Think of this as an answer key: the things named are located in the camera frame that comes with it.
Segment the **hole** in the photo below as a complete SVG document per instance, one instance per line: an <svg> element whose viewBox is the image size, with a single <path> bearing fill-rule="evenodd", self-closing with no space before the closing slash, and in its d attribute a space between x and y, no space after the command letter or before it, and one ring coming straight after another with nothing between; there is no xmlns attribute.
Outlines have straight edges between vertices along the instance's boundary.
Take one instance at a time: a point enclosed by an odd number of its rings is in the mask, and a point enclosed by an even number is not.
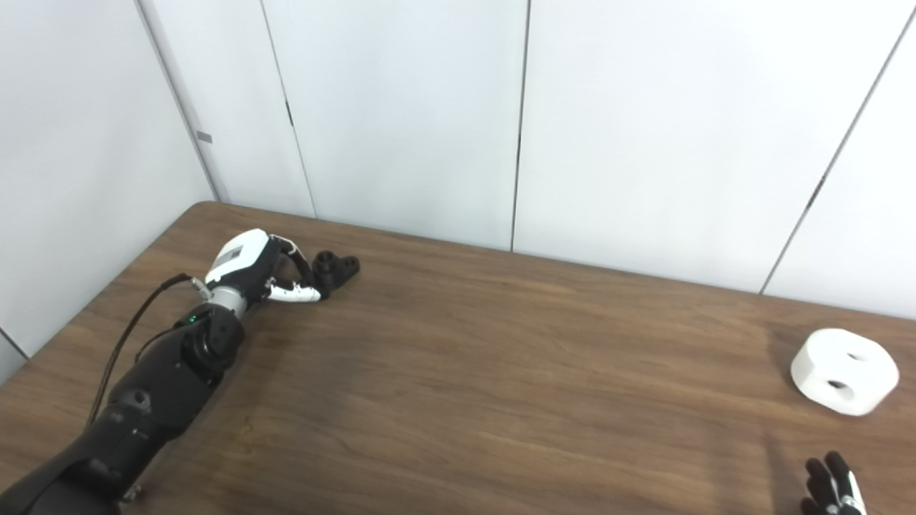
<svg viewBox="0 0 916 515"><path fill-rule="evenodd" d="M843 400L852 400L853 398L853 389L849 388L844 382L841 381L827 381L827 384L836 389L836 393L840 394L840 397Z"/></svg>

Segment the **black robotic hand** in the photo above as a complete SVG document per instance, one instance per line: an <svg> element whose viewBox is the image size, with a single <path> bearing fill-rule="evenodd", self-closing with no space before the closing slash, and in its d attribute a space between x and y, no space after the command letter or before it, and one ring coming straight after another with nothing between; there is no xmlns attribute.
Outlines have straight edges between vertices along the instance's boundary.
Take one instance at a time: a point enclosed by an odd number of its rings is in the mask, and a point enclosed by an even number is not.
<svg viewBox="0 0 916 515"><path fill-rule="evenodd" d="M823 462L811 458L805 468L811 496L801 501L804 515L867 515L856 476L839 453L827 453Z"/></svg>

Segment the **robotic finger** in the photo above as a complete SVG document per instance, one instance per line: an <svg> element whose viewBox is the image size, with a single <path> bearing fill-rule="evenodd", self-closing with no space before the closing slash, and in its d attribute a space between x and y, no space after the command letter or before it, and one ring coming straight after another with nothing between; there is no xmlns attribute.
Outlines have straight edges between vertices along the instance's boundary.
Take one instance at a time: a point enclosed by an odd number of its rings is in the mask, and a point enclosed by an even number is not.
<svg viewBox="0 0 916 515"><path fill-rule="evenodd" d="M274 277L281 257L288 258L299 272L299 280ZM314 268L292 241L252 229L229 240L213 262L205 283L214 292L230 288L242 292L247 306L270 299L282 302L316 302L328 299L359 272L355 257L337 257L323 251Z"/></svg>

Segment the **wooden tabletop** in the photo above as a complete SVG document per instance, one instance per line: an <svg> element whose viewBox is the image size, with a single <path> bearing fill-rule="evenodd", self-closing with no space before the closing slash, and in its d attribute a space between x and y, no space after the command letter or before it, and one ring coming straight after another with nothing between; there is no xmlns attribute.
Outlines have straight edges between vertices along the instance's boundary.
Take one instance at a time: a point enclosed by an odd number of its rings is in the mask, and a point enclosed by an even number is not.
<svg viewBox="0 0 916 515"><path fill-rule="evenodd" d="M125 514L796 514L842 452L871 515L916 506L916 323L217 203L192 207L0 389L0 488L81 430L140 303L252 227L362 272L247 320L235 368ZM196 304L160 296L140 342ZM901 380L872 414L806 400L789 363L844 327Z"/></svg>

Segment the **white cylindrical object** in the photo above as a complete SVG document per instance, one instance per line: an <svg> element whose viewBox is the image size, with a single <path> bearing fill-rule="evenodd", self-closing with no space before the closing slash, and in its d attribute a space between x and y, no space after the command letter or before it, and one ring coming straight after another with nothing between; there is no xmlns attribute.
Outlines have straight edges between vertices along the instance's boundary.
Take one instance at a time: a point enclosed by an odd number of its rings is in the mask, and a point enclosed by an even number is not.
<svg viewBox="0 0 916 515"><path fill-rule="evenodd" d="M874 410L900 371L877 342L843 329L815 331L792 360L792 380L808 399L845 415Z"/></svg>

